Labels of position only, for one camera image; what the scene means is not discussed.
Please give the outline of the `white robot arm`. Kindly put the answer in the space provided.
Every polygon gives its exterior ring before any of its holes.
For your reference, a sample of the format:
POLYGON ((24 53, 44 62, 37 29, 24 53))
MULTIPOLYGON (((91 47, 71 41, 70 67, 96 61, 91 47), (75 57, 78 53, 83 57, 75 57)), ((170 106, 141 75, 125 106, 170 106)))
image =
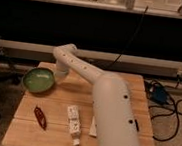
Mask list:
POLYGON ((93 114, 98 146, 140 146, 139 134, 131 108, 127 81, 75 56, 77 46, 66 44, 53 49, 57 69, 73 69, 93 85, 93 114))

